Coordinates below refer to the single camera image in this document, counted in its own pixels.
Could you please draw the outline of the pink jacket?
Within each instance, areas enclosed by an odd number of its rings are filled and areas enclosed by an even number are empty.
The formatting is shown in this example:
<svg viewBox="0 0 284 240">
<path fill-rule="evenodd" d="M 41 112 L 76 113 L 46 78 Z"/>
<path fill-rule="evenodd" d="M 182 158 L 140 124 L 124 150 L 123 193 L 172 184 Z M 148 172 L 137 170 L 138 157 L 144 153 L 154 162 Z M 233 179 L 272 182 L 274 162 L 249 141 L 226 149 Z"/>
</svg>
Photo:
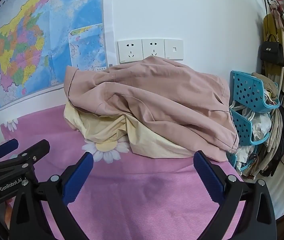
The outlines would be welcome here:
<svg viewBox="0 0 284 240">
<path fill-rule="evenodd" d="M 98 116 L 129 114 L 151 131 L 219 162 L 239 136 L 226 80 L 150 56 L 94 72 L 67 67 L 64 91 L 74 108 Z"/>
</svg>

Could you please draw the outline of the pink floral bed sheet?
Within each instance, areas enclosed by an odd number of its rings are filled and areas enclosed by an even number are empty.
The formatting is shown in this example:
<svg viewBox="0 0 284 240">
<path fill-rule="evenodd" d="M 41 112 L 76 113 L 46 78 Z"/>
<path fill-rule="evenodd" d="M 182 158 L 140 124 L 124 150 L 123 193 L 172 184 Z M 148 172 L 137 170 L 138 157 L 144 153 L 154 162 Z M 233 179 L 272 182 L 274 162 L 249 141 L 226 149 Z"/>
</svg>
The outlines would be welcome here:
<svg viewBox="0 0 284 240">
<path fill-rule="evenodd" d="M 46 181 L 75 164 L 91 142 L 73 130 L 58 106 L 1 125 L 5 140 L 15 138 L 19 151 L 42 139 L 50 152 L 35 164 L 36 177 Z M 71 214 L 90 239 L 197 239 L 218 204 L 205 189 L 190 158 L 150 159 L 133 154 L 126 139 L 115 158 L 99 158 Z"/>
</svg>

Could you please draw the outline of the cream yellow garment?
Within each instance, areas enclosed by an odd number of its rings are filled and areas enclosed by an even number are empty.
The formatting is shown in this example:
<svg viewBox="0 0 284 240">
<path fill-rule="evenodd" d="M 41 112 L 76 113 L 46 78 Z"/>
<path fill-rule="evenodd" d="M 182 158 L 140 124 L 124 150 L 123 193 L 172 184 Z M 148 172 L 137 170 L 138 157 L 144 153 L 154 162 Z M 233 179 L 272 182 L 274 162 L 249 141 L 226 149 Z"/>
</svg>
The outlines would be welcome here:
<svg viewBox="0 0 284 240">
<path fill-rule="evenodd" d="M 91 143 L 97 161 L 102 153 L 111 153 L 117 159 L 117 153 L 127 153 L 129 150 L 153 159 L 182 159 L 193 155 L 190 150 L 151 131 L 129 114 L 98 116 L 83 113 L 68 102 L 64 118 L 72 129 L 83 135 L 87 143 Z"/>
</svg>

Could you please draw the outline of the blue plastic basket rack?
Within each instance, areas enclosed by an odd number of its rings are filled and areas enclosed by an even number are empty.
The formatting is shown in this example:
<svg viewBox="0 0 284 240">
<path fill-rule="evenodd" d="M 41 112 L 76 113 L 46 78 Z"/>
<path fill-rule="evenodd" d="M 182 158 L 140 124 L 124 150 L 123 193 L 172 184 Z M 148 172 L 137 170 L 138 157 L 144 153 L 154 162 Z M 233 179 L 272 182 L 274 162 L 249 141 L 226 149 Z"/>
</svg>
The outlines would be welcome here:
<svg viewBox="0 0 284 240">
<path fill-rule="evenodd" d="M 258 73 L 231 72 L 231 117 L 239 136 L 235 168 L 243 177 L 270 176 L 283 130 L 279 87 Z"/>
</svg>

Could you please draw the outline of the black handbag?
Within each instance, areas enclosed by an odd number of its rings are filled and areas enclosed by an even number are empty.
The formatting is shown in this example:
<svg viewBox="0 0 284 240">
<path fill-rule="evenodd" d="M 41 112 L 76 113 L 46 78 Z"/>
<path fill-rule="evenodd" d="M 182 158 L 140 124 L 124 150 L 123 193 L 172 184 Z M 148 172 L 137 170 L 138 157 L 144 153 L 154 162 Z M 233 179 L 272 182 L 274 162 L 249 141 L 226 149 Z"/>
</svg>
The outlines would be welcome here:
<svg viewBox="0 0 284 240">
<path fill-rule="evenodd" d="M 273 34 L 269 34 L 267 40 L 261 44 L 259 55 L 262 61 L 284 66 L 283 46 Z"/>
</svg>

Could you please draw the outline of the plush toy on hook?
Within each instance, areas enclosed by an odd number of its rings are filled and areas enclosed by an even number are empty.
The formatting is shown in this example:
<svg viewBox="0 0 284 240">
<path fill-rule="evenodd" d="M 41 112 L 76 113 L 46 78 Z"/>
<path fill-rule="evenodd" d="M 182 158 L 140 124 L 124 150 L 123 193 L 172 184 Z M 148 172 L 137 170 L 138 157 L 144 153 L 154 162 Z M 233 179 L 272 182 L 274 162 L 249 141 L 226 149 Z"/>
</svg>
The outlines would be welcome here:
<svg viewBox="0 0 284 240">
<path fill-rule="evenodd" d="M 282 0 L 269 0 L 270 12 L 274 17 L 277 29 L 284 30 L 284 5 Z"/>
</svg>

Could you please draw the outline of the colourful wall map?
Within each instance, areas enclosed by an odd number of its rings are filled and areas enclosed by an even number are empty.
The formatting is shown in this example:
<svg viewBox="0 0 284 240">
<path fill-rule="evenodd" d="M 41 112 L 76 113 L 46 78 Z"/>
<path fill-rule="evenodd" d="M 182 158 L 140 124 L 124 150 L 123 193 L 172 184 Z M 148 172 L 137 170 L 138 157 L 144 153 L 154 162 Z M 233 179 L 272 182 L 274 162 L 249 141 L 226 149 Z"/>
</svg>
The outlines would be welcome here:
<svg viewBox="0 0 284 240">
<path fill-rule="evenodd" d="M 0 0 L 0 111 L 116 61 L 112 0 Z"/>
</svg>

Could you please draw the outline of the white wall socket panel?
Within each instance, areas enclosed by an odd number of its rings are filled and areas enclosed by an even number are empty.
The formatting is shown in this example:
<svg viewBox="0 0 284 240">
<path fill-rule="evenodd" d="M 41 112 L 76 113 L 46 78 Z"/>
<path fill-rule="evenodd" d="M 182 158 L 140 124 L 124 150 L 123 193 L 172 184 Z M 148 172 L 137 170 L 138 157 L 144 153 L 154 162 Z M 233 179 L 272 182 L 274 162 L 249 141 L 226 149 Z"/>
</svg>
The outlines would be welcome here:
<svg viewBox="0 0 284 240">
<path fill-rule="evenodd" d="M 184 43 L 179 39 L 143 38 L 118 41 L 120 63 L 143 60 L 149 56 L 182 61 L 184 59 Z"/>
</svg>

